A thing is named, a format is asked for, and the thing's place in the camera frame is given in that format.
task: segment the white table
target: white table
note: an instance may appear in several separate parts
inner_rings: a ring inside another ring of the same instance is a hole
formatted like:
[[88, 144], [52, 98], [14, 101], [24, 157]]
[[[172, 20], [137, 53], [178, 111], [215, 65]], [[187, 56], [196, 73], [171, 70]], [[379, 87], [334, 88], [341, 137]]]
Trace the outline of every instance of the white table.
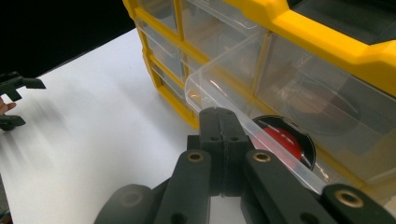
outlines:
[[[198, 134], [155, 91], [133, 30], [19, 89], [0, 131], [0, 173], [16, 224], [93, 223], [128, 184], [168, 178], [187, 135]], [[211, 223], [244, 223], [237, 199], [212, 201]]]

